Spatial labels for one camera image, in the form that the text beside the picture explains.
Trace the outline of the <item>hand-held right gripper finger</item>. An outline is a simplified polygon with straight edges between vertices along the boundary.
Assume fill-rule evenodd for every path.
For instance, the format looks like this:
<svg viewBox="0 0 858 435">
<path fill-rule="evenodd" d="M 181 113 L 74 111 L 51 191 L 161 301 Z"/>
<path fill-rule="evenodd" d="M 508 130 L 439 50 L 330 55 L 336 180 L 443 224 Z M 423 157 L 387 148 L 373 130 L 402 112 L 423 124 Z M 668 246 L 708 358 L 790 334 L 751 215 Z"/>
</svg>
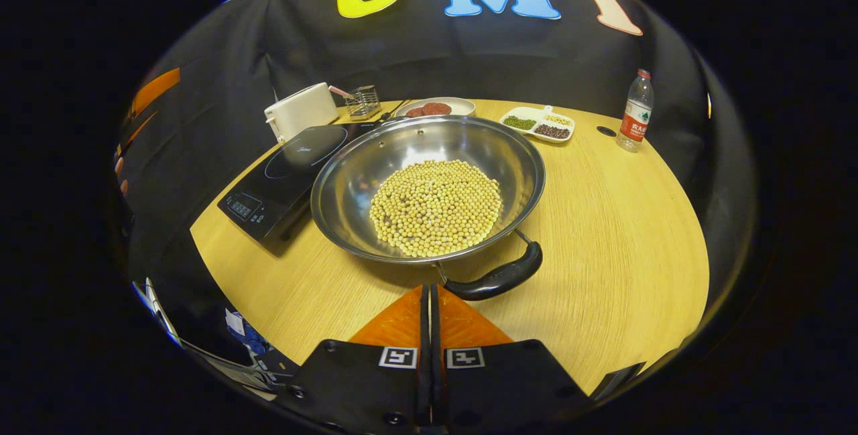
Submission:
<svg viewBox="0 0 858 435">
<path fill-rule="evenodd" d="M 542 341 L 515 343 L 463 300 L 432 286 L 433 429 L 546 434 L 590 406 Z"/>
<path fill-rule="evenodd" d="M 397 341 L 325 339 L 286 383 L 278 405 L 334 434 L 416 434 L 431 424 L 431 288 L 396 302 L 410 315 Z"/>
</svg>

